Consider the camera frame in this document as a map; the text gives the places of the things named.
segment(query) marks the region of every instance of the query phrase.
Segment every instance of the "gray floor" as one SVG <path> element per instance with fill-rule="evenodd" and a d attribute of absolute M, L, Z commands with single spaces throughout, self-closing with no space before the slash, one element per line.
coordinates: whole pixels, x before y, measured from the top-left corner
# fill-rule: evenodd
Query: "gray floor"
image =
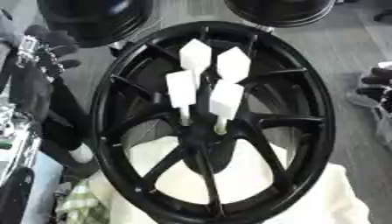
<path fill-rule="evenodd" d="M 277 30 L 276 35 L 302 52 L 322 75 L 331 91 L 337 116 L 338 133 L 332 162 L 347 168 L 355 191 L 371 209 L 371 221 L 389 224 L 392 154 L 375 138 L 370 113 L 353 106 L 345 97 L 345 92 L 355 87 L 360 73 L 381 60 L 392 60 L 392 25 L 372 21 L 373 15 L 389 4 L 389 1 L 380 1 L 363 0 L 358 4 L 336 6 L 327 18 L 316 24 Z M 0 6 L 13 10 L 17 3 L 3 0 Z M 242 21 L 221 0 L 157 0 L 153 15 L 146 29 L 138 32 L 135 39 L 180 22 Z M 105 48 L 82 50 L 79 57 L 83 59 L 83 67 L 69 72 L 66 80 L 88 108 L 94 86 L 113 59 Z"/>

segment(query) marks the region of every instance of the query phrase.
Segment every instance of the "rim lip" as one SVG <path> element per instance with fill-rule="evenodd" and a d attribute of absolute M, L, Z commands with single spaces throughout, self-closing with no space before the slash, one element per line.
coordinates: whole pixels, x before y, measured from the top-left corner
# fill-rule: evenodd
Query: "rim lip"
<path fill-rule="evenodd" d="M 133 58 L 138 55 L 137 51 L 141 47 L 143 47 L 145 43 L 152 42 L 152 40 L 155 39 L 158 40 L 165 39 L 165 36 L 172 37 L 171 33 L 181 33 L 182 29 L 185 29 L 186 31 L 191 31 L 193 27 L 200 29 L 203 26 L 219 27 L 220 29 L 222 29 L 221 27 L 223 26 L 225 29 L 228 28 L 229 30 L 230 29 L 244 30 L 247 33 L 256 32 L 264 35 L 265 36 L 265 37 L 263 36 L 264 38 L 268 39 L 271 42 L 275 42 L 277 48 L 281 49 L 281 51 L 285 51 L 285 54 L 290 56 L 290 58 L 295 58 L 296 62 L 298 62 L 303 67 L 308 68 L 309 76 L 311 76 L 311 80 L 313 82 L 311 86 L 317 87 L 319 97 L 322 99 L 322 102 L 324 103 L 324 105 L 318 105 L 318 106 L 324 108 L 323 112 L 325 113 L 325 126 L 327 128 L 325 128 L 323 134 L 321 135 L 321 138 L 318 140 L 317 148 L 323 148 L 323 149 L 327 148 L 329 150 L 321 151 L 322 161 L 319 162 L 322 164 L 322 166 L 318 167 L 317 170 L 314 170 L 311 173 L 311 175 L 307 177 L 306 181 L 303 182 L 303 184 L 299 187 L 300 189 L 298 189 L 298 191 L 295 194 L 290 195 L 290 197 L 285 198 L 285 200 L 280 201 L 280 203 L 276 203 L 273 208 L 269 209 L 269 211 L 262 211 L 262 212 L 258 211 L 256 215 L 254 215 L 253 217 L 244 216 L 244 214 L 250 213 L 249 211 L 247 211 L 241 213 L 241 215 L 238 214 L 238 215 L 228 216 L 227 219 L 213 220 L 213 222 L 211 222 L 211 220 L 207 221 L 207 219 L 194 217 L 187 214 L 180 215 L 175 211 L 172 211 L 166 207 L 157 205 L 152 200 L 147 200 L 147 198 L 145 198 L 147 197 L 146 195 L 143 196 L 140 193 L 138 194 L 130 190 L 134 188 L 128 188 L 128 190 L 125 191 L 125 187 L 123 187 L 123 185 L 129 187 L 131 186 L 135 187 L 135 183 L 134 184 L 130 183 L 130 179 L 123 178 L 123 176 L 120 173 L 113 173 L 113 170 L 111 170 L 109 166 L 113 165 L 114 163 L 113 161 L 110 161 L 110 158 L 107 157 L 107 155 L 109 154 L 109 148 L 103 145 L 101 140 L 98 138 L 99 130 L 102 129 L 102 127 L 99 127 L 98 121 L 100 119 L 100 114 L 103 113 L 102 110 L 104 108 L 105 101 L 107 100 L 107 98 L 105 98 L 105 92 L 102 90 L 110 86 L 109 84 L 110 75 L 119 74 L 124 68 L 126 68 L 127 65 L 133 60 Z M 321 80 L 319 74 L 312 67 L 312 65 L 297 50 L 295 50 L 293 47 L 291 47 L 290 45 L 282 41 L 280 38 L 269 35 L 265 32 L 257 30 L 256 28 L 248 27 L 241 24 L 227 23 L 227 22 L 205 21 L 205 22 L 196 22 L 191 24 L 180 24 L 155 32 L 150 36 L 147 36 L 142 40 L 138 41 L 135 45 L 127 49 L 110 66 L 106 74 L 103 76 L 101 83 L 96 89 L 94 94 L 94 99 L 91 107 L 91 115 L 93 118 L 92 124 L 93 124 L 94 146 L 96 149 L 99 149 L 95 151 L 96 158 L 101 166 L 101 169 L 103 170 L 104 174 L 107 176 L 108 180 L 112 183 L 112 185 L 120 192 L 120 194 L 124 198 L 126 198 L 128 201 L 131 201 L 132 204 L 142 209 L 147 214 L 152 214 L 154 217 L 159 217 L 159 219 L 162 219 L 164 221 L 174 221 L 174 222 L 187 223 L 187 224 L 199 224 L 199 223 L 235 224 L 235 223 L 248 223 L 248 222 L 252 223 L 252 222 L 268 219 L 276 214 L 280 214 L 282 211 L 290 207 L 291 204 L 293 204 L 294 202 L 302 198 L 305 195 L 305 193 L 307 193 L 307 191 L 317 182 L 319 176 L 323 172 L 328 162 L 328 159 L 333 151 L 333 145 L 335 139 L 335 119 L 334 119 L 332 100 L 330 98 L 330 95 L 326 89 L 324 82 Z"/>
<path fill-rule="evenodd" d="M 137 30 L 142 24 L 144 24 L 150 17 L 152 13 L 153 2 L 151 0 L 144 0 L 145 3 L 141 4 L 141 6 L 136 7 L 136 11 L 133 10 L 135 15 L 133 17 L 126 17 L 124 18 L 123 22 L 118 26 L 119 28 L 117 31 L 114 31 L 110 35 L 100 36 L 97 38 L 79 38 L 76 40 L 76 44 L 82 48 L 93 48 L 97 46 L 105 46 L 116 41 L 120 41 L 122 39 L 126 39 L 129 35 L 131 35 L 134 31 Z M 74 21 L 69 20 L 67 21 L 65 18 L 61 16 L 56 16 L 52 14 L 51 10 L 48 9 L 47 6 L 43 4 L 42 1 L 38 1 L 38 8 L 40 11 L 46 13 L 49 18 L 53 18 L 53 22 L 46 20 L 43 16 L 45 22 L 50 27 L 52 24 L 71 24 Z M 79 22 L 76 23 L 78 25 L 88 25 L 88 23 Z"/>
<path fill-rule="evenodd" d="M 320 19 L 324 18 L 328 15 L 333 6 L 335 5 L 334 0 L 330 0 L 329 4 L 326 5 L 324 8 L 320 9 L 316 14 L 312 14 L 309 17 L 303 17 L 300 19 L 293 19 L 293 20 L 277 20 L 277 21 L 268 21 L 263 20 L 255 16 L 254 14 L 247 13 L 245 10 L 239 9 L 233 3 L 233 0 L 225 0 L 226 6 L 238 17 L 248 20 L 249 22 L 258 24 L 258 25 L 265 25 L 271 26 L 276 28 L 288 28 L 288 27 L 296 27 L 302 25 L 308 25 L 319 21 Z"/>

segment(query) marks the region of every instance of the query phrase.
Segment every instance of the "wheel spoke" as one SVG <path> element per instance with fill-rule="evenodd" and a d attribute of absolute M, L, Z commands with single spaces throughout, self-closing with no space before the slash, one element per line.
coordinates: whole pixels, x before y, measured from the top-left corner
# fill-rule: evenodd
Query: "wheel spoke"
<path fill-rule="evenodd" d="M 277 115 L 277 114 L 257 114 L 244 113 L 243 117 L 249 124 L 258 124 L 258 127 L 266 130 L 278 127 L 292 127 L 303 132 L 319 127 L 324 118 L 306 115 Z"/>
<path fill-rule="evenodd" d="M 120 81 L 121 83 L 128 85 L 130 88 L 132 88 L 133 90 L 136 91 L 137 95 L 139 95 L 140 97 L 142 97 L 146 101 L 152 100 L 152 94 L 149 93 L 149 91 L 147 91 L 144 87 L 141 87 L 141 86 L 137 85 L 136 83 L 132 83 L 129 80 L 127 80 L 121 76 L 118 76 L 118 75 L 111 75 L 110 77 L 112 79 L 114 79 L 115 81 Z"/>
<path fill-rule="evenodd" d="M 272 170 L 274 175 L 274 186 L 281 192 L 289 191 L 293 187 L 293 184 L 289 180 L 282 162 L 272 149 L 267 137 L 259 129 L 254 129 L 244 122 L 237 127 L 240 128 L 236 132 L 230 131 L 232 138 L 243 139 L 251 143 Z"/>
<path fill-rule="evenodd" d="M 213 167 L 211 166 L 206 149 L 204 147 L 200 147 L 198 153 L 196 154 L 196 163 L 204 178 L 204 181 L 206 182 L 206 188 L 210 198 L 209 208 L 211 213 L 218 216 L 224 216 L 223 206 L 221 204 L 221 199 L 219 197 L 218 189 L 214 179 Z"/>
<path fill-rule="evenodd" d="M 272 72 L 262 73 L 258 75 L 251 75 L 248 78 L 240 81 L 239 84 L 243 85 L 246 88 L 249 88 L 249 87 L 257 86 L 263 81 L 288 78 L 291 77 L 292 75 L 304 74 L 306 72 L 307 69 L 304 67 L 272 71 Z"/>
<path fill-rule="evenodd" d="M 144 180 L 151 187 L 154 187 L 159 177 L 176 163 L 181 161 L 184 158 L 184 155 L 184 148 L 182 148 L 181 145 L 177 146 L 174 150 L 167 154 L 158 164 L 156 164 L 147 174 L 144 175 Z"/>
<path fill-rule="evenodd" d="M 154 49 L 157 53 L 159 53 L 163 58 L 169 60 L 171 63 L 173 63 L 175 66 L 180 67 L 180 60 L 179 60 L 179 56 L 176 55 L 173 52 L 170 52 L 158 45 L 154 45 L 154 44 L 148 44 L 148 47 L 150 47 L 151 49 Z"/>
<path fill-rule="evenodd" d="M 113 128 L 104 130 L 101 133 L 101 136 L 106 138 L 120 137 L 129 129 L 136 127 L 141 123 L 146 123 L 151 120 L 164 120 L 166 117 L 175 112 L 176 110 L 174 108 L 152 106 L 149 109 L 138 112 L 136 115 L 130 116 L 124 122 L 113 126 Z"/>

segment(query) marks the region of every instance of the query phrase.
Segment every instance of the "chrome part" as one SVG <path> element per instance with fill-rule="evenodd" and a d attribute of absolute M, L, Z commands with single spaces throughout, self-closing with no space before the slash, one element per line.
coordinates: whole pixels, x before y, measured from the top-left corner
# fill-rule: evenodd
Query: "chrome part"
<path fill-rule="evenodd" d="M 24 36 L 17 52 L 17 66 L 24 68 L 29 62 L 36 62 L 39 41 L 33 36 Z"/>

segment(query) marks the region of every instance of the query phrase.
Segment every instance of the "black wheel rim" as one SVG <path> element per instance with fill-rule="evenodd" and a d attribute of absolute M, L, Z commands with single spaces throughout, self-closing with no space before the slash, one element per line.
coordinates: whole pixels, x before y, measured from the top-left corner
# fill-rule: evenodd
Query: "black wheel rim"
<path fill-rule="evenodd" d="M 260 1 L 264 7 L 247 5 L 246 2 L 225 0 L 227 7 L 240 18 L 258 25 L 271 27 L 294 27 L 308 25 L 325 17 L 333 8 L 335 0 L 324 1 Z"/>
<path fill-rule="evenodd" d="M 270 57 L 279 61 L 283 68 L 270 71 L 253 63 L 250 76 L 241 84 L 250 90 L 266 81 L 285 79 L 295 83 L 296 88 L 302 88 L 306 94 L 306 100 L 311 102 L 308 105 L 308 115 L 255 115 L 247 113 L 245 109 L 245 112 L 240 112 L 241 115 L 238 115 L 237 119 L 232 122 L 233 128 L 229 129 L 233 131 L 229 131 L 228 136 L 236 139 L 245 138 L 253 144 L 261 145 L 259 147 L 263 148 L 261 154 L 269 160 L 269 165 L 272 166 L 274 172 L 274 185 L 250 199 L 222 205 L 215 196 L 214 185 L 208 187 L 211 196 L 209 206 L 169 197 L 157 189 L 152 189 L 145 178 L 137 174 L 119 144 L 121 135 L 130 127 L 153 119 L 167 121 L 178 135 L 185 132 L 178 124 L 176 110 L 170 108 L 167 101 L 151 104 L 132 117 L 121 117 L 118 122 L 110 118 L 114 114 L 109 113 L 109 104 L 112 103 L 111 94 L 119 91 L 119 88 L 115 87 L 117 82 L 126 83 L 125 86 L 131 89 L 127 95 L 129 101 L 132 101 L 130 99 L 134 97 L 147 102 L 151 101 L 152 89 L 164 92 L 165 89 L 161 87 L 139 86 L 132 78 L 136 77 L 136 74 L 140 73 L 152 58 L 164 58 L 167 63 L 172 64 L 173 69 L 178 71 L 179 57 L 171 47 L 180 47 L 193 38 L 206 41 L 211 46 L 224 46 L 223 48 L 240 46 L 254 60 L 257 59 L 259 53 L 268 50 Z M 260 69 L 264 69 L 265 72 L 256 75 Z M 213 66 L 204 73 L 204 77 L 206 77 L 203 79 L 205 83 L 214 84 L 216 73 Z M 224 22 L 182 24 L 159 31 L 139 41 L 118 58 L 107 71 L 95 92 L 91 113 L 97 149 L 96 157 L 108 180 L 122 196 L 147 214 L 158 217 L 162 221 L 178 223 L 253 223 L 281 213 L 304 196 L 318 180 L 333 151 L 335 135 L 333 105 L 330 96 L 323 81 L 309 62 L 279 38 L 254 28 Z M 307 136 L 306 147 L 296 156 L 287 171 L 283 171 L 281 165 L 276 163 L 276 156 L 273 152 L 271 153 L 267 138 L 263 133 L 257 132 L 252 124 L 257 119 L 262 119 L 257 123 L 264 129 L 291 126 L 302 130 L 303 136 Z M 168 156 L 169 163 L 161 164 L 160 171 L 151 172 L 149 178 L 155 181 L 157 173 L 170 167 L 172 164 L 170 160 L 177 161 L 182 153 L 180 148 L 174 150 Z M 214 179 L 211 178 L 211 167 L 207 165 L 208 157 L 203 154 L 203 151 L 198 152 L 198 155 L 200 169 L 206 179 L 206 184 L 209 185 Z"/>
<path fill-rule="evenodd" d="M 53 1 L 38 0 L 39 10 L 48 27 L 55 31 L 67 31 L 79 46 L 85 48 L 105 46 L 126 39 L 147 21 L 153 7 L 151 0 L 122 1 L 123 5 L 128 4 L 128 6 L 116 13 L 110 8 L 102 13 L 95 11 L 95 7 L 86 6 L 88 4 L 89 2 L 85 1 L 83 7 L 76 10 L 75 7 L 79 3 L 75 1 L 53 3 Z M 91 4 L 102 4 L 102 1 Z"/>

